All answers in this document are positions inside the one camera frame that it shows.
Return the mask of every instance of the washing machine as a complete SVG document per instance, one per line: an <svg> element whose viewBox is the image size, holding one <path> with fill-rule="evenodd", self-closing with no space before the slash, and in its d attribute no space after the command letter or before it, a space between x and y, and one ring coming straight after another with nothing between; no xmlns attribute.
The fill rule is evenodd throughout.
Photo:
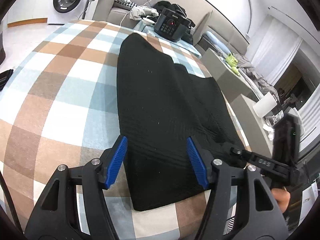
<svg viewBox="0 0 320 240"><path fill-rule="evenodd" d="M47 23L65 24L79 17L82 19L87 6L88 0L52 0Z"/></svg>

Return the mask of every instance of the blue pillow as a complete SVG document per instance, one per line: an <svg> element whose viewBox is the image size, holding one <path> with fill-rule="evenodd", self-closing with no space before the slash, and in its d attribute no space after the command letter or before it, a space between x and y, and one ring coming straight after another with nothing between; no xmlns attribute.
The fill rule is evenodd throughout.
<svg viewBox="0 0 320 240"><path fill-rule="evenodd" d="M205 34L208 36L210 41L213 44L217 45L224 53L226 53L226 54L231 53L231 51L228 49L228 47L226 45L224 45L221 41L219 41L219 39L216 36L214 36L211 32L207 31Z"/></svg>

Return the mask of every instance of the sofa armrest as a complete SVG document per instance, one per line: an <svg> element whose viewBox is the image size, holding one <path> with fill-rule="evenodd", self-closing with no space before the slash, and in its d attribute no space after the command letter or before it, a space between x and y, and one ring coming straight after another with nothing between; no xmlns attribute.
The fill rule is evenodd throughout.
<svg viewBox="0 0 320 240"><path fill-rule="evenodd" d="M107 22L114 2L115 0L98 0L98 4L94 11L92 20Z"/></svg>

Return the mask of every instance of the blue gripper pad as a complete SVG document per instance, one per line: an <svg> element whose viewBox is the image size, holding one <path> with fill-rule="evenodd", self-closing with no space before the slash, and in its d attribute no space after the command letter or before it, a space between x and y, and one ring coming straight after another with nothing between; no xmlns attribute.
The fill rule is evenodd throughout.
<svg viewBox="0 0 320 240"><path fill-rule="evenodd" d="M207 169L199 155L199 152L193 143L191 137L187 138L187 153L191 161L193 170L196 174L198 183L204 188L207 189L209 182L207 179Z"/></svg>
<svg viewBox="0 0 320 240"><path fill-rule="evenodd" d="M121 163L123 162L123 159L125 157L125 154L127 153L128 148L128 139L126 136L124 136L119 143L119 146L115 152L115 154L112 157L112 160L110 161L110 164L107 169L107 179L105 181L105 184L107 188L110 188L112 184L116 181L116 178L118 176Z"/></svg>

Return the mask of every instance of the wooden baseboard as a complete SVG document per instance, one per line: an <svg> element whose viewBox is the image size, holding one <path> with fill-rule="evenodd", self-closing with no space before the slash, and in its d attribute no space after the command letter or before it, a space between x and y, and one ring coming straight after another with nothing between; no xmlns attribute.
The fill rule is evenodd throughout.
<svg viewBox="0 0 320 240"><path fill-rule="evenodd" d="M26 24L35 24L35 23L46 23L48 18L37 18L37 19L29 19L29 20L23 20L13 23L8 23L8 28L20 26L20 25L26 25Z"/></svg>

